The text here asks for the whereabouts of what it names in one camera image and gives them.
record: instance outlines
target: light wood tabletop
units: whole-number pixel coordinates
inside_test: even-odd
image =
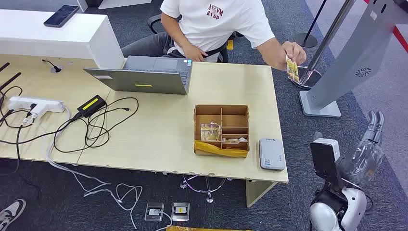
[[[51,100],[60,100],[64,102],[71,113],[75,114],[77,108],[86,100],[101,94],[107,96],[110,88],[102,84],[92,76],[87,75],[82,67],[96,67],[92,60],[80,59],[58,59],[49,58],[54,64],[64,65],[64,69],[57,74],[50,72],[51,65],[41,61],[42,57],[5,55],[0,54],[0,65],[9,62],[10,65],[0,72],[0,83],[4,83],[17,72],[22,74],[7,86],[3,91],[11,86],[19,86],[23,89],[22,96],[36,97]],[[8,97],[19,93],[18,89],[13,89],[7,93]],[[3,112],[7,112],[8,99],[3,104]],[[25,117],[25,113],[18,113],[10,116],[7,121],[13,126],[19,126]],[[39,121],[36,121],[29,128],[21,131],[20,141],[26,141],[46,132],[55,131],[64,121],[67,120],[67,114],[47,112]],[[83,124],[72,124],[61,136],[58,142],[63,149],[81,148],[84,146],[83,135],[85,133]],[[81,139],[73,139],[80,134]],[[17,129],[7,128],[5,124],[0,128],[0,139],[10,142],[16,142]],[[53,139],[53,135],[37,139],[33,142],[20,145],[21,159],[46,161],[46,148]],[[76,163],[81,152],[63,154],[52,152],[52,158],[56,162]],[[0,143],[0,156],[5,158],[17,158],[16,146]]]
[[[61,73],[51,74],[50,66],[39,57],[0,55],[0,64],[10,62],[0,73],[0,82],[6,81],[17,70],[23,74],[10,86],[23,88],[24,96],[62,100],[71,114],[76,108],[98,94],[111,103],[123,97],[136,97],[137,113],[110,132],[109,142],[100,148],[82,153],[52,153],[56,162],[79,165],[145,170],[224,177],[247,180],[247,206],[253,205],[276,183],[288,183],[287,170],[270,171],[259,164],[258,141],[261,138],[282,140],[272,72],[269,66],[243,64],[193,63],[188,95],[169,95],[110,90],[82,70],[94,67],[91,60],[52,59],[68,65]],[[239,104],[249,107],[250,151],[246,158],[214,155],[196,155],[194,141],[194,107],[197,104]],[[106,127],[110,128],[136,108],[134,100],[123,100],[114,105],[128,107],[130,112],[109,113]],[[40,125],[55,131],[66,120],[66,114],[47,113]],[[43,130],[33,125],[22,131],[21,140],[40,135]],[[74,123],[58,141],[63,149],[83,146],[84,125]],[[0,128],[0,139],[15,141],[16,130]],[[53,136],[46,138],[47,145]],[[22,145],[21,157],[45,160],[43,139]],[[16,158],[15,145],[0,144],[0,157]]]

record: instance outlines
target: table leg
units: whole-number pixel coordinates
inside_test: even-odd
[[[249,208],[265,195],[277,182],[270,181],[246,181],[246,207]]]

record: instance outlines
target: laptop keyboard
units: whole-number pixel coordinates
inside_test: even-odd
[[[184,86],[186,86],[187,83],[187,74],[188,72],[186,71],[180,71],[181,82],[183,83]]]
[[[137,69],[136,71],[157,72],[155,70],[143,70],[143,69]],[[187,84],[187,75],[188,75],[187,71],[180,71],[180,72],[177,72],[177,71],[165,71],[165,72],[168,72],[168,73],[180,73],[181,82],[183,83],[184,86],[186,86],[186,84]]]

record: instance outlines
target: white t-shirt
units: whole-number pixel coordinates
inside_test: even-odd
[[[181,31],[203,51],[220,48],[234,31],[243,34],[252,48],[275,37],[261,0],[164,0],[160,9],[173,18],[182,15]]]

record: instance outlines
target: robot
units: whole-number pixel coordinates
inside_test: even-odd
[[[325,179],[310,206],[310,231],[357,231],[367,199],[362,185],[378,170],[383,152],[380,147],[384,115],[370,111],[370,124],[355,152],[340,157],[336,140],[316,132],[310,144],[316,174]]]

